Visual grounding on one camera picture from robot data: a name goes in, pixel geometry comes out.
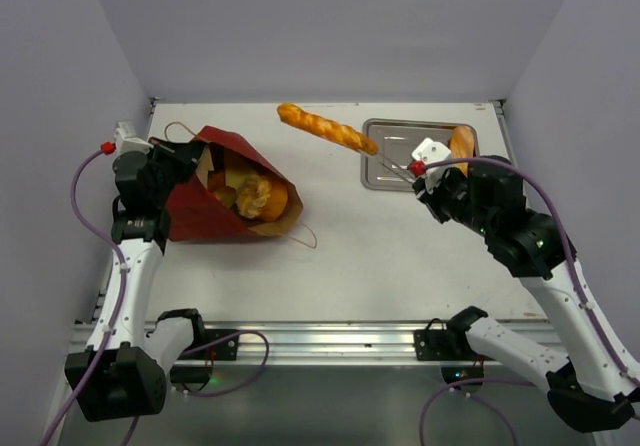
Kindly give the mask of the round crumble fake bread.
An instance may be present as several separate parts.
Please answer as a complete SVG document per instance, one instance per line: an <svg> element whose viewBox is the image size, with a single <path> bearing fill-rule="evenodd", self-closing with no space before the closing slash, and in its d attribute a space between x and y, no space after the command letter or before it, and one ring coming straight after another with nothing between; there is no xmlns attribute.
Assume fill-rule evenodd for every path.
<svg viewBox="0 0 640 446"><path fill-rule="evenodd" d="M267 176L247 176L237 190L235 204L239 214L247 219L257 218L270 199L271 189L272 184Z"/></svg>

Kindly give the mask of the braided fake bread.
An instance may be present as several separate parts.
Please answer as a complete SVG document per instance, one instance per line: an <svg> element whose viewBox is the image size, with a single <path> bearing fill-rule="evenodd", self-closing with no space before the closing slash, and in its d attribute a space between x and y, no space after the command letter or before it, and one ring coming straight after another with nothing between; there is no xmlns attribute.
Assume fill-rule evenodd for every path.
<svg viewBox="0 0 640 446"><path fill-rule="evenodd" d="M307 112L291 103L278 105L276 111L284 124L296 129L370 156L379 152L374 140L349 125Z"/></svg>

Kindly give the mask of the metal tongs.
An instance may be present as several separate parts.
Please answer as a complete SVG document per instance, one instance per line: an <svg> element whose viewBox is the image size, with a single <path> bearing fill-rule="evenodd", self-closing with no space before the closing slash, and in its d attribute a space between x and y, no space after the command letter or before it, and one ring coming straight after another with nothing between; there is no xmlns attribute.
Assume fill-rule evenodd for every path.
<svg viewBox="0 0 640 446"><path fill-rule="evenodd" d="M385 156L381 150L379 150L372 158L390 175L412 186L415 183L415 179L409 175L406 168L392 160L388 156Z"/></svg>

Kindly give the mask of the red paper bag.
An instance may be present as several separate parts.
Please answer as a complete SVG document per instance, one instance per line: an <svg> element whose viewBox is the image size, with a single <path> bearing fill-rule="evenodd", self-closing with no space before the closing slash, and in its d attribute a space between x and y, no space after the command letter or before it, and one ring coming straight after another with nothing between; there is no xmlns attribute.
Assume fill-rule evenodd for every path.
<svg viewBox="0 0 640 446"><path fill-rule="evenodd" d="M191 135L187 146L201 146L196 170L170 194L169 239L173 242L221 242L244 238L285 238L314 249L292 234L303 203L292 182L271 165L244 137L213 126Z"/></svg>

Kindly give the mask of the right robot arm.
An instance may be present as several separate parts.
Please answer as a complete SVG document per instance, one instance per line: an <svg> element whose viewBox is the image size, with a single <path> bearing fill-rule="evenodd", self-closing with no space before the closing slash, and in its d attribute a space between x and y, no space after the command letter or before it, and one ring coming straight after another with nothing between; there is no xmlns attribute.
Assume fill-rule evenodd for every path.
<svg viewBox="0 0 640 446"><path fill-rule="evenodd" d="M582 273L577 252L546 191L500 156L466 159L414 154L416 199L436 221L454 221L484 241L553 325L564 349L544 347L469 306L446 323L451 355L502 363L542 391L552 410L581 433L638 419L639 363L617 337Z"/></svg>

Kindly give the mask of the oval fake bread loaf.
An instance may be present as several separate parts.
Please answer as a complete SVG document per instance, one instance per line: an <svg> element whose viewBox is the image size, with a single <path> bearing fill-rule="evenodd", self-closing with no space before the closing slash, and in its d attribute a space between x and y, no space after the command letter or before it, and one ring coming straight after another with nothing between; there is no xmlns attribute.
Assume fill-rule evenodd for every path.
<svg viewBox="0 0 640 446"><path fill-rule="evenodd" d="M453 158L470 158L475 156L476 140L468 126L457 126L451 134L448 148Z"/></svg>

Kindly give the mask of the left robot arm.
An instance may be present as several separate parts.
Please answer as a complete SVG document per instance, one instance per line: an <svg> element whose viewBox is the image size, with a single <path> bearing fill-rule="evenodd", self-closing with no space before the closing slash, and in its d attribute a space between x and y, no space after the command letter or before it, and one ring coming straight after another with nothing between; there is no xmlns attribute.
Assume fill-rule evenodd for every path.
<svg viewBox="0 0 640 446"><path fill-rule="evenodd" d="M151 333L145 331L152 283L169 238L166 204L174 188L192 178L203 150L200 142L157 139L116 149L109 283L84 351L65 363L66 379L90 422L159 413L180 355L193 359L207 349L195 309L166 311Z"/></svg>

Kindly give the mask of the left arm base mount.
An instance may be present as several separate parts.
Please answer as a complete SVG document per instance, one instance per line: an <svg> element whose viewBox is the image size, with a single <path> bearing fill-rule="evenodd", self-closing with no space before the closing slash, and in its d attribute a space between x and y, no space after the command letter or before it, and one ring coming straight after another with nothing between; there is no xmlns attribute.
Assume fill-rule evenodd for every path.
<svg viewBox="0 0 640 446"><path fill-rule="evenodd" d="M182 353L170 370L171 385L180 392L202 392L215 382L214 367L237 359L239 340L236 337L211 346L210 343L237 333L237 329L206 329L204 336L189 349L194 353Z"/></svg>

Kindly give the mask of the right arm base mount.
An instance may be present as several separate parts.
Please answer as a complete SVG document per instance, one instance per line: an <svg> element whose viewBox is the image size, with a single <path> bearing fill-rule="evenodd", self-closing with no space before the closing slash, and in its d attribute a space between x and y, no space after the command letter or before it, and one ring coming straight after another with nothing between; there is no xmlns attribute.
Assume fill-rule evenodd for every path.
<svg viewBox="0 0 640 446"><path fill-rule="evenodd" d="M416 360L437 365L446 384L485 377L485 358L439 318L413 332L413 346Z"/></svg>

